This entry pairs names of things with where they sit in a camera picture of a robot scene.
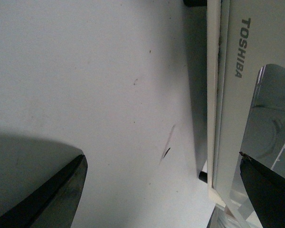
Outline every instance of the white surface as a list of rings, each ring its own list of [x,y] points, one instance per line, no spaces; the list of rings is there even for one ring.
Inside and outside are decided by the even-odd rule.
[[[219,75],[219,33],[221,1],[207,1],[207,145],[208,145],[208,195],[225,207],[224,201],[213,188],[215,130],[217,117],[217,95]]]
[[[184,12],[181,1],[0,2],[0,132],[83,150],[73,228],[206,227]]]

